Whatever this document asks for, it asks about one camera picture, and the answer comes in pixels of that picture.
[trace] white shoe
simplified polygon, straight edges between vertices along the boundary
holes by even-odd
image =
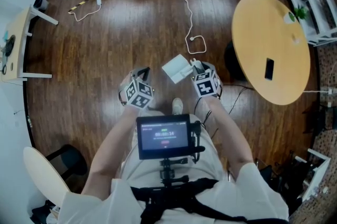
[[[183,113],[183,102],[179,98],[172,101],[172,115],[181,115]]]

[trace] small display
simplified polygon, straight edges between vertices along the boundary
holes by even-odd
[[[141,124],[143,150],[187,147],[187,122]]]

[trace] wooden tabletop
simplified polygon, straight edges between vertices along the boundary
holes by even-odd
[[[24,148],[23,159],[36,187],[48,200],[60,207],[70,190],[53,165],[33,147]]]
[[[300,23],[286,24],[290,10],[278,0],[241,0],[232,21],[232,38],[240,66],[266,100],[287,105],[303,93],[310,54]],[[272,80],[265,78],[267,58],[274,61]]]
[[[15,35],[15,43],[12,53],[7,59],[6,74],[2,75],[3,81],[19,78],[19,65],[23,64],[24,51],[22,51],[23,38],[26,38],[25,34],[28,31],[27,22],[31,13],[30,7],[24,9],[19,13],[15,19],[9,23],[6,27],[8,31],[8,38]]]

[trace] person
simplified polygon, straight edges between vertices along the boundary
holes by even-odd
[[[122,83],[129,81],[127,76]],[[228,181],[226,172],[218,158],[217,151],[202,128],[200,145],[205,151],[195,164],[173,165],[175,177],[188,175],[190,181],[200,178],[216,179],[211,189],[196,195],[202,204],[226,215],[244,216],[248,220],[281,219],[288,220],[288,207],[280,194],[274,192],[261,177],[253,162],[247,140],[236,123],[230,118],[218,98],[204,97],[219,128],[223,152],[229,161],[235,182]],[[183,103],[176,98],[172,102],[172,114],[183,112]],[[136,134],[132,140],[132,150],[122,163],[120,178],[117,170],[128,147],[130,134],[135,129],[135,121],[140,111],[126,105],[124,111],[108,133],[91,164],[89,176],[81,194],[68,192],[64,198],[58,217],[59,224],[108,224],[141,223],[141,214],[146,204],[137,201],[131,187],[160,187],[159,160],[139,160]],[[162,115],[157,111],[145,111],[150,115]],[[190,115],[190,121],[198,118]],[[196,213],[187,213],[181,208],[165,210],[160,223],[234,223],[205,218]]]

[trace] potted plant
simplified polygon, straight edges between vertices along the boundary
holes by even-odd
[[[308,10],[304,6],[300,6],[299,8],[294,9],[295,14],[288,12],[284,17],[284,22],[287,24],[292,24],[297,19],[306,19],[308,15]]]

